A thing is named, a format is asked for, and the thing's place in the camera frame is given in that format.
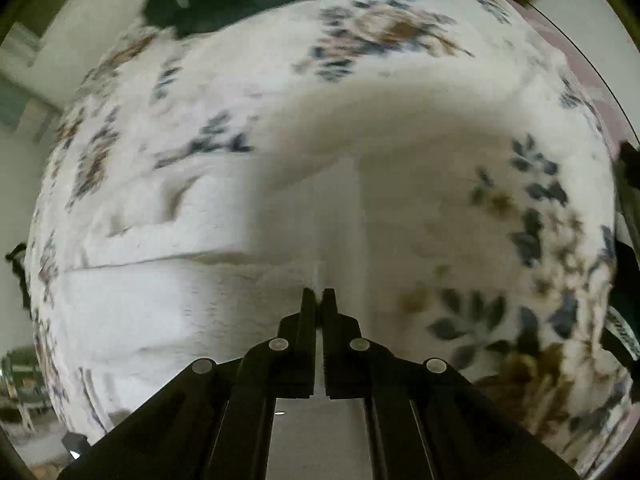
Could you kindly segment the teal shoe rack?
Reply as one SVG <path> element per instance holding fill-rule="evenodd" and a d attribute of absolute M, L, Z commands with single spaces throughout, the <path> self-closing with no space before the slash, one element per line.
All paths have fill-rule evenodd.
<path fill-rule="evenodd" d="M 1 389 L 24 430 L 35 434 L 52 403 L 34 347 L 17 348 L 2 356 Z"/>

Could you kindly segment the pink bed sheet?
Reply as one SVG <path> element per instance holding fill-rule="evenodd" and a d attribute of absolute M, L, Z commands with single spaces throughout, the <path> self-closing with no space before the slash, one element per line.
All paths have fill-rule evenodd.
<path fill-rule="evenodd" d="M 616 156 L 620 144 L 625 142 L 638 148 L 636 132 L 623 107 L 596 66 L 589 61 L 577 44 L 534 6 L 523 6 L 515 0 L 506 1 L 536 29 L 542 38 L 565 54 L 570 70 L 600 118 L 604 140 L 610 152 Z"/>

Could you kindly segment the black garment on rack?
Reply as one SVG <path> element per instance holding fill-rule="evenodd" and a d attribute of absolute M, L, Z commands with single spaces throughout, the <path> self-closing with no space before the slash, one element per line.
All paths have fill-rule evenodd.
<path fill-rule="evenodd" d="M 32 298 L 29 295 L 26 272 L 24 267 L 24 257 L 27 246 L 24 242 L 18 243 L 10 252 L 4 255 L 4 260 L 11 268 L 13 275 L 18 281 L 18 288 L 22 296 L 23 309 L 30 312 L 32 308 Z"/>

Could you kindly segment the white knitted sweater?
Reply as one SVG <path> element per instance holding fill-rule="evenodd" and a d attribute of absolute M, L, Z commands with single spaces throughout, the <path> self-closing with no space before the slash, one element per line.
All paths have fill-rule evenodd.
<path fill-rule="evenodd" d="M 105 432 L 199 356 L 270 337 L 304 288 L 396 356 L 449 359 L 442 295 L 506 290 L 515 258 L 472 207 L 508 118 L 384 82 L 289 102 L 254 150 L 148 165 L 124 148 L 56 227 L 62 362 Z"/>

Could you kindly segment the floral bed blanket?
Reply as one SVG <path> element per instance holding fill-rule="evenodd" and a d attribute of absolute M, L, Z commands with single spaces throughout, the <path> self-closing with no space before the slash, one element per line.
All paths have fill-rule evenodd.
<path fill-rule="evenodd" d="M 504 0 L 294 0 L 137 25 L 68 104 L 29 234 L 36 348 L 91 441 L 331 287 L 585 479 L 631 427 L 602 346 L 615 192 L 564 54 Z"/>

